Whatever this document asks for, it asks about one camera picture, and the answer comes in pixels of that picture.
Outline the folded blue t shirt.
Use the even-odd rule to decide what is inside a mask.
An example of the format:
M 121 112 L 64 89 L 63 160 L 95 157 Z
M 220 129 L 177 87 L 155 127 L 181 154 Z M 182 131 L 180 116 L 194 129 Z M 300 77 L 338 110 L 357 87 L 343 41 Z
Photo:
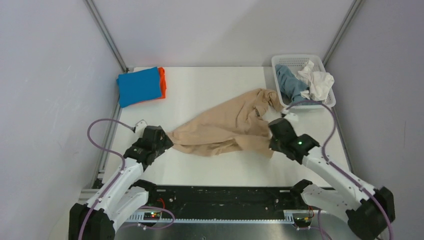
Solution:
M 160 97 L 158 67 L 120 74 L 116 80 L 121 108 Z

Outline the beige t shirt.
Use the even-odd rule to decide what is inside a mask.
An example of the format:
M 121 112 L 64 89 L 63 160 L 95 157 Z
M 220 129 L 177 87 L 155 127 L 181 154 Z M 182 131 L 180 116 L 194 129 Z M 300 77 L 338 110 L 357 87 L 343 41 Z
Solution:
M 270 130 L 264 115 L 283 106 L 274 90 L 258 88 L 212 107 L 168 132 L 174 149 L 202 157 L 253 151 L 267 158 Z

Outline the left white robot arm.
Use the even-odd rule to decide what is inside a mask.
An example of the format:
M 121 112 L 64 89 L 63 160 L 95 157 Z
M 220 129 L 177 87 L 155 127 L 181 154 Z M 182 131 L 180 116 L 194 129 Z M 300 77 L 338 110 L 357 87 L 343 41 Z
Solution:
M 68 239 L 112 240 L 121 225 L 140 207 L 157 204 L 157 185 L 142 175 L 155 159 L 173 146 L 161 126 L 148 125 L 121 156 L 122 164 L 86 203 L 69 211 Z

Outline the right controller board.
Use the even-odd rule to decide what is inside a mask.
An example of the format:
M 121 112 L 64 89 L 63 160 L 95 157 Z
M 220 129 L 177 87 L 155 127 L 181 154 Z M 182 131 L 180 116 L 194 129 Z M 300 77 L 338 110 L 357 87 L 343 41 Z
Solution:
M 293 225 L 296 228 L 301 228 L 301 229 L 302 228 L 309 228 L 311 224 L 312 224 L 312 221 L 310 220 L 309 217 L 302 217 L 302 218 L 296 217 L 293 220 Z

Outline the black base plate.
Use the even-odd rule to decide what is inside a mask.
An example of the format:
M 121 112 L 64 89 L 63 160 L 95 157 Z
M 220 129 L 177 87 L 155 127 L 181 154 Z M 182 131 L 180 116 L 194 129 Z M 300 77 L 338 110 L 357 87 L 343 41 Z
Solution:
M 147 206 L 164 207 L 164 218 L 178 221 L 286 220 L 289 211 L 308 211 L 289 187 L 158 185 Z

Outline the left controller board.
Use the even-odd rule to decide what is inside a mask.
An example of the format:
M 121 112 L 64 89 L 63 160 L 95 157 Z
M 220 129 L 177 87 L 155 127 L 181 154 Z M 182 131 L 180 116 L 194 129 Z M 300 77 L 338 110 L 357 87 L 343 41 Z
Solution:
M 159 221 L 162 217 L 161 212 L 145 212 L 143 215 L 144 221 Z

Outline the left corner aluminium post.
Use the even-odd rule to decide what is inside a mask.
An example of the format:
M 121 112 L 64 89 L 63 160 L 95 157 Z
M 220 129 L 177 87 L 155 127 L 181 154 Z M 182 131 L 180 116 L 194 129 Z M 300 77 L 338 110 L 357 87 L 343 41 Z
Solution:
M 114 59 L 118 63 L 119 68 L 123 73 L 127 73 L 129 71 L 129 68 L 127 67 L 115 41 L 113 40 L 113 37 L 108 30 L 107 25 L 105 24 L 101 13 L 99 12 L 95 1 L 94 0 L 83 0 L 84 4 L 86 5 L 88 12 L 90 13 L 92 19 L 94 20 L 94 23 L 97 25 L 100 34 L 104 38 L 106 45 L 108 46 L 109 50 L 111 51 Z

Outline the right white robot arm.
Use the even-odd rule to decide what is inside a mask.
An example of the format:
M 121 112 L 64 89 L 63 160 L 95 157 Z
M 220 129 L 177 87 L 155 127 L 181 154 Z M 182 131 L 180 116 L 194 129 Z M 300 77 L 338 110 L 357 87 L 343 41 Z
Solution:
M 301 180 L 290 195 L 295 208 L 317 207 L 346 222 L 361 240 L 376 240 L 385 230 L 389 231 L 390 238 L 393 237 L 390 224 L 396 218 L 395 202 L 388 188 L 376 188 L 341 169 L 310 135 L 297 135 L 286 118 L 273 120 L 268 127 L 272 134 L 271 150 L 310 169 L 334 189 L 325 190 L 308 180 Z

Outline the controller board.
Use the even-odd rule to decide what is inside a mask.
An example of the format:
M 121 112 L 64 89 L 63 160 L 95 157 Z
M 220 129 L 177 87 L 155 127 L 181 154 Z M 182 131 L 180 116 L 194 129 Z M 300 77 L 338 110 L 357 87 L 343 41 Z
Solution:
M 296 217 L 293 220 L 293 225 L 296 228 L 301 228 L 301 229 L 302 228 L 309 228 L 311 224 L 312 224 L 312 221 L 310 220 L 309 217 L 302 217 L 302 218 Z
M 145 212 L 143 215 L 144 221 L 159 221 L 162 217 L 161 212 Z

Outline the corner aluminium post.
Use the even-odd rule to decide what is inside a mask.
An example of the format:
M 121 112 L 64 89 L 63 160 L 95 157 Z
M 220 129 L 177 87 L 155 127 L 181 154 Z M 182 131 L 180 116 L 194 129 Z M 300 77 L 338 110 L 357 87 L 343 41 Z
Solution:
M 342 20 L 341 25 L 339 26 L 332 42 L 330 43 L 324 58 L 322 60 L 323 65 L 326 67 L 328 63 L 330 62 L 332 56 L 336 52 L 338 46 L 340 45 L 343 37 L 346 35 L 346 33 L 349 30 L 349 27 L 351 26 L 352 22 L 354 21 L 357 14 L 360 12 L 361 7 L 365 3 L 365 0 L 354 0 L 352 4 L 350 5 L 344 19 Z
M 108 46 L 109 50 L 111 51 L 114 59 L 118 63 L 119 68 L 123 73 L 127 73 L 129 71 L 129 68 L 127 67 L 115 41 L 113 40 L 113 37 L 108 30 L 107 25 L 105 24 L 101 13 L 99 12 L 95 1 L 94 0 L 83 0 L 84 4 L 86 5 L 88 12 L 90 13 L 92 19 L 94 20 L 94 23 L 97 25 L 100 34 L 104 38 L 106 45 Z

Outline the white plastic basket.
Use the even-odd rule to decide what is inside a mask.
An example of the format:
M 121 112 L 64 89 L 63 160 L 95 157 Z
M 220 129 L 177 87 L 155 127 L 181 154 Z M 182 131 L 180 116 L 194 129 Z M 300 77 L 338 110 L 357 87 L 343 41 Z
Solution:
M 275 81 L 275 85 L 277 87 L 277 93 L 281 104 L 284 107 L 288 107 L 291 105 L 291 99 L 287 97 L 280 91 L 280 84 L 278 83 L 276 65 L 285 65 L 290 69 L 293 74 L 297 74 L 298 71 L 301 71 L 308 62 L 311 61 L 314 63 L 314 67 L 312 71 L 314 72 L 326 72 L 325 67 L 321 58 L 318 55 L 314 54 L 280 54 L 274 55 L 271 58 L 272 72 Z M 336 98 L 332 89 L 330 89 L 327 99 L 323 102 L 329 108 L 333 108 L 336 105 Z M 319 105 L 297 105 L 293 107 L 294 109 L 302 109 L 302 110 L 312 110 L 320 108 Z

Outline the right corner aluminium post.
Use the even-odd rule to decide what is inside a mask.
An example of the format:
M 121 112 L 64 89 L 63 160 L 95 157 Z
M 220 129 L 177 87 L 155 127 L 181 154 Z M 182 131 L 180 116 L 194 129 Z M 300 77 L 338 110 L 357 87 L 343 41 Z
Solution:
M 342 20 L 341 25 L 339 26 L 332 42 L 330 43 L 324 58 L 322 60 L 323 65 L 326 67 L 328 63 L 330 62 L 332 56 L 336 52 L 338 46 L 340 45 L 343 37 L 346 35 L 346 33 L 349 30 L 349 27 L 351 26 L 352 22 L 354 21 L 357 14 L 360 12 L 361 7 L 365 3 L 365 0 L 354 0 L 352 4 L 350 5 L 344 19 Z

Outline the aluminium frame rail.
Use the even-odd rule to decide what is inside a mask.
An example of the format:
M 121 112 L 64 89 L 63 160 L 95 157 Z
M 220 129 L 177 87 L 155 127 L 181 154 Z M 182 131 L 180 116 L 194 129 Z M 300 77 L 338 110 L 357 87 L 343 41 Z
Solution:
M 361 200 L 358 209 L 348 208 L 347 202 L 332 188 L 320 188 L 308 180 L 293 187 L 235 187 L 156 185 L 139 180 L 132 190 L 146 190 L 147 210 L 138 207 L 128 217 L 151 227 L 157 222 L 177 223 L 282 223 L 309 225 L 309 220 L 293 218 L 295 211 L 310 211 L 323 199 L 347 220 L 349 226 L 369 226 L 381 215 L 374 200 Z

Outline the grey blue t shirt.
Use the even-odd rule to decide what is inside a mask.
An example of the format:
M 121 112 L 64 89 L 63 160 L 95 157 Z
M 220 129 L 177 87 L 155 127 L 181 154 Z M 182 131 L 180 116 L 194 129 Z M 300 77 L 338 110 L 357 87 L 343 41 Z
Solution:
M 299 80 L 286 65 L 277 64 L 275 73 L 281 94 L 288 97 L 291 104 L 310 100 L 310 87 Z

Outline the folded orange t shirt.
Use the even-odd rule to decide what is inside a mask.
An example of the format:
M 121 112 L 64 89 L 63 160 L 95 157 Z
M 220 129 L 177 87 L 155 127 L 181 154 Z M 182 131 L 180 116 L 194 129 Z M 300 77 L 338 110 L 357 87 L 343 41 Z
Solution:
M 166 98 L 166 92 L 167 92 L 166 71 L 163 67 L 158 67 L 157 70 L 158 70 L 158 73 L 159 73 L 159 76 L 160 76 L 159 83 L 160 83 L 161 96 L 157 97 L 157 98 L 153 98 L 153 99 L 151 99 L 151 101 Z

